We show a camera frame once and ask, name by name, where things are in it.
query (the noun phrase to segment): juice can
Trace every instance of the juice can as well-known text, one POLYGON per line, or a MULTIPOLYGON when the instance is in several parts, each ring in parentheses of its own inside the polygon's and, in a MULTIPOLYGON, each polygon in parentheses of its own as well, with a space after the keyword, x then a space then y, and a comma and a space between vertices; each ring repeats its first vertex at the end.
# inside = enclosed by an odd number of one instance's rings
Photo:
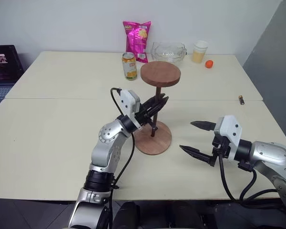
POLYGON ((127 80, 135 80, 137 78, 137 66, 134 54, 132 52, 125 52, 122 55, 122 63, 125 78, 127 80))

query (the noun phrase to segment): laptop screen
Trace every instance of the laptop screen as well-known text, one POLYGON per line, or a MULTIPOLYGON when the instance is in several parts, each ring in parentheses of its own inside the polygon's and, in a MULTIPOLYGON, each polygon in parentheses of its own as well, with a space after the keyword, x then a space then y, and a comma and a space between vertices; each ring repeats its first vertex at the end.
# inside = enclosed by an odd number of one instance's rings
POLYGON ((0 84, 16 83, 24 73, 14 45, 0 45, 0 84))

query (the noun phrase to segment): snack bag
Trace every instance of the snack bag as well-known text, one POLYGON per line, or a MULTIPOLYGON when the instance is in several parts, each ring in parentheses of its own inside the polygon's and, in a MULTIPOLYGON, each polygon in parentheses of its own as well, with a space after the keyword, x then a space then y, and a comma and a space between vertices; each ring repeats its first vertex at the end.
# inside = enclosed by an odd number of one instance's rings
POLYGON ((148 63, 146 56, 146 44, 151 22, 139 24, 131 21, 123 21, 126 39, 126 52, 132 52, 137 61, 148 63))

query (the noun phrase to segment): robotic arm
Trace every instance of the robotic arm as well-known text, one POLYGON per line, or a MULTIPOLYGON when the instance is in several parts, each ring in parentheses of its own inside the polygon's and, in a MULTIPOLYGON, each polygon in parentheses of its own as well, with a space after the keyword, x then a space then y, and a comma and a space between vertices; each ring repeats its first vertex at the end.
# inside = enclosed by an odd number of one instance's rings
POLYGON ((251 143, 240 139, 242 127, 232 115, 219 118, 216 124, 205 121, 191 124, 203 130, 214 130, 213 155, 203 154, 189 146, 180 146, 186 153, 211 166, 214 166, 219 156, 238 161, 238 167, 245 171, 251 172, 255 168, 275 186, 286 206, 286 146, 274 142, 251 143))
POLYGON ((89 172, 80 189, 69 228, 106 229, 110 210, 105 204, 110 200, 114 184, 114 173, 120 160, 121 148, 132 132, 149 123, 156 129, 151 117, 166 104, 168 97, 161 94, 159 100, 150 98, 140 104, 140 98, 131 90, 117 90, 124 115, 104 125, 92 151, 89 172))

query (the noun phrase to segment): round wooden seat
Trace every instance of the round wooden seat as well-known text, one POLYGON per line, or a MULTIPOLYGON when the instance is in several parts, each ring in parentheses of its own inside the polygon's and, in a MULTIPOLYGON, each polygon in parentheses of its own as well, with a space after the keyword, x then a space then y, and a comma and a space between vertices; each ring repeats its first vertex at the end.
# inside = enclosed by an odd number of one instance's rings
POLYGON ((157 121, 158 130, 154 137, 151 137, 152 127, 145 125, 141 131, 134 132, 135 146, 142 153, 158 155, 163 153, 170 146, 172 133, 167 125, 157 121))
POLYGON ((141 78, 155 87, 170 87, 180 80, 180 70, 172 63, 164 61, 149 62, 141 68, 141 78))

